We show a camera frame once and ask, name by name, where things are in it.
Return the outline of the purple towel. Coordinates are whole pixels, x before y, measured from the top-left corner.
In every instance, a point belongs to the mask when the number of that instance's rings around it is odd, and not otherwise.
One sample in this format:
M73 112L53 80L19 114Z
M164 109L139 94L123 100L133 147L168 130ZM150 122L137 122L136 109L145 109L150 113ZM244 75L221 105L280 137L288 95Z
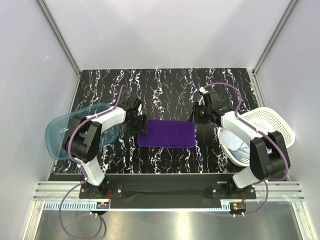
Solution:
M196 145L195 124L188 121L157 120L147 121L146 134L137 137L140 147L183 149Z

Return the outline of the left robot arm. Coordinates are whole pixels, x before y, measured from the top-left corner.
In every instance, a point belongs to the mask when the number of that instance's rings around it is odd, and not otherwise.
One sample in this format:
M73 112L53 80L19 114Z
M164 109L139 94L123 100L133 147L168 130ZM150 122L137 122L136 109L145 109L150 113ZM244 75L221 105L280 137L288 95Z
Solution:
M101 135L116 125L123 125L125 132L134 136L147 134L147 115L138 97L130 96L120 106L94 115L76 115L63 139L62 146L81 169L85 184L97 198L108 193L109 184L97 159Z

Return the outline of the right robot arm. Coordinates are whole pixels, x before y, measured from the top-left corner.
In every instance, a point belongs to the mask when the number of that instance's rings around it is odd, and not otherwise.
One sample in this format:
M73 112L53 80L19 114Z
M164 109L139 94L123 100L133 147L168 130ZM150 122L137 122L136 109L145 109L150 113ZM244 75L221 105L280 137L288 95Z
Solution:
M266 131L251 124L221 101L214 90L201 88L199 93L201 99L194 103L190 121L195 124L216 124L249 146L249 165L226 183L225 189L230 197L239 198L249 186L272 179L275 175L283 174L282 178L287 178L291 163L281 132Z

